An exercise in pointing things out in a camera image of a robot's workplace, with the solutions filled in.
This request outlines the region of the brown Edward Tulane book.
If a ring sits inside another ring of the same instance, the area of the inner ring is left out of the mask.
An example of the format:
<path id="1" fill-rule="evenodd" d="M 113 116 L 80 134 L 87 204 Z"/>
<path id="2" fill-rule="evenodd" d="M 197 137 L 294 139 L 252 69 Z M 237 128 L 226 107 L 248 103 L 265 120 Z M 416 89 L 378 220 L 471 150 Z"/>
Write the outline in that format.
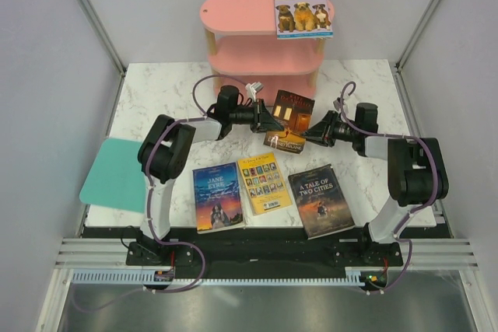
<path id="1" fill-rule="evenodd" d="M 282 131 L 269 131 L 263 144 L 280 151 L 300 154 L 305 145 L 302 134 L 309 128 L 315 101 L 285 90 L 277 92 L 272 116 Z"/>

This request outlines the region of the Tale of Two Cities book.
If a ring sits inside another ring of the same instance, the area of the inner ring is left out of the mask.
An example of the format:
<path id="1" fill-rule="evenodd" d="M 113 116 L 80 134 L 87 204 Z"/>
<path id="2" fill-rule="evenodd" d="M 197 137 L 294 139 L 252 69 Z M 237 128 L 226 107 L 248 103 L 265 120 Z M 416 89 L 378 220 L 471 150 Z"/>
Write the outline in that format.
<path id="1" fill-rule="evenodd" d="M 331 164 L 289 175 L 288 180 L 308 239 L 355 227 Z"/>

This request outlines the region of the Jane Eyre book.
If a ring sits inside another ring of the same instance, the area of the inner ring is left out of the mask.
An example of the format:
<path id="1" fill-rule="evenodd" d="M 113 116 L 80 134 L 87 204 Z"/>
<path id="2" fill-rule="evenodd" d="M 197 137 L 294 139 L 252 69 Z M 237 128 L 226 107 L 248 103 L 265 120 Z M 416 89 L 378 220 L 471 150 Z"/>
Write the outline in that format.
<path id="1" fill-rule="evenodd" d="M 197 232 L 245 227 L 236 163 L 193 170 Z"/>

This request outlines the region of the dog picture book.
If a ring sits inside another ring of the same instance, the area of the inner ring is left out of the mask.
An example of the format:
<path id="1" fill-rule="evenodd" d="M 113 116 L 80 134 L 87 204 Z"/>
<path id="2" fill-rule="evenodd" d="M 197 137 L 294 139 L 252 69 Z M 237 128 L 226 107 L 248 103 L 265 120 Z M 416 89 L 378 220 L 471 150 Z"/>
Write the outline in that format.
<path id="1" fill-rule="evenodd" d="M 328 0 L 274 0 L 278 39 L 324 39 L 334 35 Z"/>

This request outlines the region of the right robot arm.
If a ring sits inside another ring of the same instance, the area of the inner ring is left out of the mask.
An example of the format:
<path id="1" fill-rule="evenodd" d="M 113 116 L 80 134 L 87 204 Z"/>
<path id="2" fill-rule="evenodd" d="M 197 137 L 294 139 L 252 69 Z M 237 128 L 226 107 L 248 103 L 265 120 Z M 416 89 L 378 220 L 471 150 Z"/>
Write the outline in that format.
<path id="1" fill-rule="evenodd" d="M 361 157 L 384 160 L 388 172 L 389 198 L 377 216 L 363 227 L 356 255 L 364 264 L 375 264 L 400 241 L 402 230 L 414 215 L 443 199 L 449 180 L 436 138 L 382 135 L 377 132 L 378 109 L 373 103 L 356 105 L 350 121 L 342 112 L 329 110 L 303 133 L 316 145 L 332 147 L 349 142 Z"/>

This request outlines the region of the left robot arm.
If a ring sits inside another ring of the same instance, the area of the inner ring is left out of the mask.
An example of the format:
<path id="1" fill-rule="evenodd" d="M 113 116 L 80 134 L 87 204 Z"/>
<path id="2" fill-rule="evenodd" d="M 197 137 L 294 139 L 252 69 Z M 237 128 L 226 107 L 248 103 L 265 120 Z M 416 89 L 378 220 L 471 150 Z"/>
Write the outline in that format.
<path id="1" fill-rule="evenodd" d="M 138 162 L 148 180 L 145 218 L 141 225 L 146 244 L 144 256 L 153 264 L 170 258 L 170 244 L 163 239 L 170 232 L 170 206 L 174 183 L 183 172 L 191 146 L 199 142 L 220 141 L 235 124 L 247 125 L 254 133 L 281 131 L 262 99 L 250 105 L 239 102 L 236 86 L 223 86 L 216 102 L 202 117 L 175 119 L 159 115 L 149 129 L 138 152 Z"/>

